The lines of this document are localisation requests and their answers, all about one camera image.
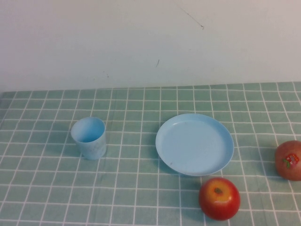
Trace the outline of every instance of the light blue plate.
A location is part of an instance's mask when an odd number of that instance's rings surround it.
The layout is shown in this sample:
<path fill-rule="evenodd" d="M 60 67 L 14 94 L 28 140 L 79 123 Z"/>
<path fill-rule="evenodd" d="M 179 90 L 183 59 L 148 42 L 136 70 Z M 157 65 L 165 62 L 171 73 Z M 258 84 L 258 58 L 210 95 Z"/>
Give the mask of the light blue plate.
<path fill-rule="evenodd" d="M 170 168 L 190 176 L 221 170 L 234 153 L 229 131 L 202 114 L 181 114 L 166 121 L 157 133 L 156 148 Z"/>

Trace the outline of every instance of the scuff mark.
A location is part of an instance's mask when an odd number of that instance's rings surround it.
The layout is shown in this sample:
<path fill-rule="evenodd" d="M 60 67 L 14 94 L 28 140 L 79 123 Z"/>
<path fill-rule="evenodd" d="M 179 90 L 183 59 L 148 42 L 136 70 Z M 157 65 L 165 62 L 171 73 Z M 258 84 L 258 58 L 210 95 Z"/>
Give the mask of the scuff mark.
<path fill-rule="evenodd" d="M 205 28 L 203 25 L 201 25 L 200 23 L 199 23 L 199 21 L 197 21 L 192 15 L 190 15 L 188 12 L 186 12 L 181 6 L 179 6 L 175 1 L 173 1 L 174 2 L 174 4 L 177 6 L 177 7 L 179 7 L 180 8 L 180 10 L 182 10 L 184 13 L 186 13 L 191 19 L 193 19 L 201 28 L 202 28 L 202 30 Z"/>

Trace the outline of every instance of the red apple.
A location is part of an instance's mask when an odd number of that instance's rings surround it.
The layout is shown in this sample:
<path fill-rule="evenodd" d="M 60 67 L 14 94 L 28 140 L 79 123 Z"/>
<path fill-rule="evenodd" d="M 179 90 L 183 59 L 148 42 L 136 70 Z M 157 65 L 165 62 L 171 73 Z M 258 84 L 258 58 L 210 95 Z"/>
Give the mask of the red apple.
<path fill-rule="evenodd" d="M 237 213 L 240 195 L 231 181 L 212 178 L 201 187 L 198 202 L 208 217 L 214 220 L 227 220 Z"/>
<path fill-rule="evenodd" d="M 286 141 L 279 145 L 275 152 L 276 170 L 288 180 L 301 180 L 301 142 Z"/>

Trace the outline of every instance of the green checkered tablecloth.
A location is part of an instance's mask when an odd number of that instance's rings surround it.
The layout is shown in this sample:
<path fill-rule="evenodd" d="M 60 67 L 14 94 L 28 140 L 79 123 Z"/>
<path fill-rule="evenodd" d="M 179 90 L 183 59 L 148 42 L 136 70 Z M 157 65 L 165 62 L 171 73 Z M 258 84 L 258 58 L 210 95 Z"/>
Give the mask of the green checkered tablecloth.
<path fill-rule="evenodd" d="M 234 139 L 231 162 L 206 177 L 179 175 L 158 157 L 166 120 L 200 113 Z M 71 126 L 103 119 L 108 151 L 80 157 Z M 280 178 L 275 147 L 301 140 L 301 82 L 142 89 L 19 91 L 0 100 L 1 226 L 298 226 L 301 182 Z M 239 189 L 239 212 L 207 218 L 204 181 L 223 176 Z"/>

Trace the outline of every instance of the plastic cup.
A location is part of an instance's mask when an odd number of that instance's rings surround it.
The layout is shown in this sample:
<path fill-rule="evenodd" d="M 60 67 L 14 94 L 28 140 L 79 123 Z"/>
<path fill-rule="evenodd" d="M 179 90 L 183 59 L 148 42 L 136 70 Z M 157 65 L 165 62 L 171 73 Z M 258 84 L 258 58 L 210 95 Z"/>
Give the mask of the plastic cup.
<path fill-rule="evenodd" d="M 106 152 L 105 124 L 96 117 L 86 117 L 77 121 L 71 136 L 82 155 L 89 160 L 96 160 Z"/>

